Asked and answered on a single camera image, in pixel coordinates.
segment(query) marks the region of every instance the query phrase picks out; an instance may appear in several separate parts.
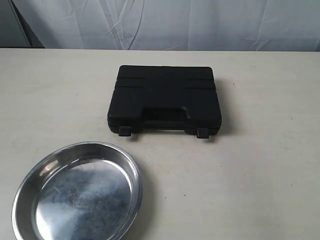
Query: white curtain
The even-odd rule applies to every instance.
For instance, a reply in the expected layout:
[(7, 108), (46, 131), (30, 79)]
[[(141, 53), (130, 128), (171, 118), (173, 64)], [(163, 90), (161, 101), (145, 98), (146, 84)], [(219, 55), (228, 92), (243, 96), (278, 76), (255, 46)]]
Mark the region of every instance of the white curtain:
[(320, 0), (13, 1), (46, 48), (320, 50)]

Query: table surface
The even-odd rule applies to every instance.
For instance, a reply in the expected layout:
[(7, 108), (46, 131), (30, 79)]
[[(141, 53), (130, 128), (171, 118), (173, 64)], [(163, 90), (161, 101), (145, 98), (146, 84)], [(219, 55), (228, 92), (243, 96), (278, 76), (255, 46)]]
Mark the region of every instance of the table surface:
[[(210, 66), (222, 126), (119, 137), (106, 114), (120, 65)], [(320, 238), (320, 53), (0, 49), (0, 235), (28, 171), (72, 143), (104, 141), (142, 173), (125, 240)]]

